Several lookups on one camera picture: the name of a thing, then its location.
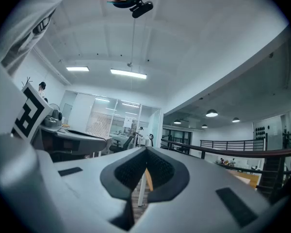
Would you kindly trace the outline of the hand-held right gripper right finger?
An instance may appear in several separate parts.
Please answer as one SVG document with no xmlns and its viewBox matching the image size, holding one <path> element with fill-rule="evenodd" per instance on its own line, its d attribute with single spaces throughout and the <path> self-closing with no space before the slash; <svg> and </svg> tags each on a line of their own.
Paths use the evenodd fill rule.
<svg viewBox="0 0 291 233">
<path fill-rule="evenodd" d="M 190 180 L 171 201 L 151 203 L 135 224 L 135 233 L 267 233 L 281 222 L 279 213 L 287 203 L 275 205 L 224 168 L 186 154 L 159 149 L 160 153 L 183 163 Z M 257 218 L 241 227 L 217 190 L 231 189 Z"/>
</svg>

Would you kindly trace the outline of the black metal balustrade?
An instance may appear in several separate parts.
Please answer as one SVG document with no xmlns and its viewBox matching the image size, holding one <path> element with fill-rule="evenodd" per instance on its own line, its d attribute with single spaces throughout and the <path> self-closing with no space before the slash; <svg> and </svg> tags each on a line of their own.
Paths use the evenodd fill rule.
<svg viewBox="0 0 291 233">
<path fill-rule="evenodd" d="M 200 146 L 214 150 L 231 150 L 231 151 L 266 151 L 266 139 L 237 140 L 237 141 L 212 141 L 200 140 Z"/>
</svg>

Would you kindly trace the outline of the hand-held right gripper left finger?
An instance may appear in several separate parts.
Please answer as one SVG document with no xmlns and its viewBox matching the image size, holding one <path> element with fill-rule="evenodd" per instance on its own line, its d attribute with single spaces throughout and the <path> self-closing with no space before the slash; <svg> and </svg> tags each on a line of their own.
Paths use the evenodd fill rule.
<svg viewBox="0 0 291 233">
<path fill-rule="evenodd" d="M 139 165 L 145 148 L 95 159 L 52 162 L 38 150 L 39 233 L 147 233 L 146 214 L 134 220 L 131 193 L 115 176 Z"/>
</svg>

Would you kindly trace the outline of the black staircase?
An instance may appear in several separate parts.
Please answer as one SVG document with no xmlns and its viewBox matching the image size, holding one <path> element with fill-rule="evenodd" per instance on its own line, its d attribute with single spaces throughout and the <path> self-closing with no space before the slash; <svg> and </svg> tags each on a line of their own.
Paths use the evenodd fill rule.
<svg viewBox="0 0 291 233">
<path fill-rule="evenodd" d="M 286 157 L 271 157 L 265 159 L 263 171 L 256 188 L 271 201 L 291 178 L 291 168 L 286 165 Z"/>
</svg>

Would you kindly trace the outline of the glass office partition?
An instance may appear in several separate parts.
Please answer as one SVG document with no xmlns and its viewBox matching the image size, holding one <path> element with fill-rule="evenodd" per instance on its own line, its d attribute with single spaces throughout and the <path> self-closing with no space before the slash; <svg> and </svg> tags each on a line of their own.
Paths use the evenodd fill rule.
<svg viewBox="0 0 291 233">
<path fill-rule="evenodd" d="M 131 134 L 136 133 L 129 148 L 157 145 L 161 125 L 159 108 L 67 90 L 61 100 L 60 109 L 63 123 L 72 130 L 109 136 L 112 144 L 118 139 L 121 146 Z M 123 127 L 125 116 L 133 118 L 131 129 Z"/>
</svg>

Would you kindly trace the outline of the black railing wooden handrail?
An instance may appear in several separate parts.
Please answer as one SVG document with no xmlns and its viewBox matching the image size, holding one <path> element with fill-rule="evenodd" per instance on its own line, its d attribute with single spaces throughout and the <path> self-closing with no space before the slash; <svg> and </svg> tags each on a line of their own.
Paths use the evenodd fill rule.
<svg viewBox="0 0 291 233">
<path fill-rule="evenodd" d="M 227 170 L 259 175 L 260 177 L 264 172 L 263 166 L 266 158 L 286 157 L 286 165 L 288 168 L 291 168 L 291 149 L 266 151 L 214 150 L 169 141 L 166 139 L 162 140 L 161 148 L 190 154 L 208 162 L 214 162 Z M 271 204 L 275 204 L 284 197 L 289 197 L 289 201 L 291 203 L 291 178 L 279 190 L 278 194 L 269 202 Z"/>
</svg>

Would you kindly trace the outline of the light wooden box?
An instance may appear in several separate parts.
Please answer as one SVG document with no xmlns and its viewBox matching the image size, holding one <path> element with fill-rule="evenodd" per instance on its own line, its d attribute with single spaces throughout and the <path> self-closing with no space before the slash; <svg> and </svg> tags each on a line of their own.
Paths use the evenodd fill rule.
<svg viewBox="0 0 291 233">
<path fill-rule="evenodd" d="M 243 181 L 245 184 L 250 185 L 253 189 L 257 190 L 257 186 L 258 186 L 258 184 L 260 182 L 260 176 L 259 175 L 236 172 L 234 170 L 229 170 L 229 173 L 234 175 L 239 180 Z"/>
</svg>

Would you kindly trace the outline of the cluster of black wall discs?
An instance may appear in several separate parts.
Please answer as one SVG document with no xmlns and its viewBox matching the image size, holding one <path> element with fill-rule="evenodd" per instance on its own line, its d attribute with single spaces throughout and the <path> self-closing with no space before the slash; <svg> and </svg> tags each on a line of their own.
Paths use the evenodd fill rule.
<svg viewBox="0 0 291 233">
<path fill-rule="evenodd" d="M 255 128 L 256 140 L 263 140 L 266 137 L 265 127 L 257 127 Z"/>
</svg>

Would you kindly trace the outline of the grey desktop equipment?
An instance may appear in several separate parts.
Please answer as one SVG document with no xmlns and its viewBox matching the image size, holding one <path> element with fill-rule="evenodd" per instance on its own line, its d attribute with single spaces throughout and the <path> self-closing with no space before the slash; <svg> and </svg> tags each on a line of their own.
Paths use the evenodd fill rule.
<svg viewBox="0 0 291 233">
<path fill-rule="evenodd" d="M 52 110 L 45 117 L 43 121 L 44 126 L 49 128 L 61 127 L 63 115 L 60 111 L 60 107 L 55 103 L 51 103 L 49 105 L 51 106 Z"/>
</svg>

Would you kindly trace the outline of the black office chair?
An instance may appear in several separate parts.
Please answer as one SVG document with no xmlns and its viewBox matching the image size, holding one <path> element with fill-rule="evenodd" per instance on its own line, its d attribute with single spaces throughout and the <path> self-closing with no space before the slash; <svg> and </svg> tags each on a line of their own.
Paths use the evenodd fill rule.
<svg viewBox="0 0 291 233">
<path fill-rule="evenodd" d="M 114 140 L 114 144 L 111 145 L 109 147 L 109 150 L 112 151 L 113 153 L 118 153 L 121 151 L 125 151 L 128 149 L 130 142 L 132 141 L 132 139 L 136 136 L 136 133 L 131 134 L 128 139 L 126 140 L 126 142 L 123 144 L 123 146 L 121 146 L 121 141 L 118 139 Z"/>
</svg>

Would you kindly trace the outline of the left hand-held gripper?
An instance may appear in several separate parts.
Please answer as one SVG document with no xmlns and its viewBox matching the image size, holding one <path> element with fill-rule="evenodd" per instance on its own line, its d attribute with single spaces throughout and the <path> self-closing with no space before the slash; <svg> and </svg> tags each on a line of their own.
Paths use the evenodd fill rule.
<svg viewBox="0 0 291 233">
<path fill-rule="evenodd" d="M 20 90 L 0 64 L 0 134 L 15 130 L 31 142 L 37 127 L 52 112 L 30 82 Z"/>
</svg>

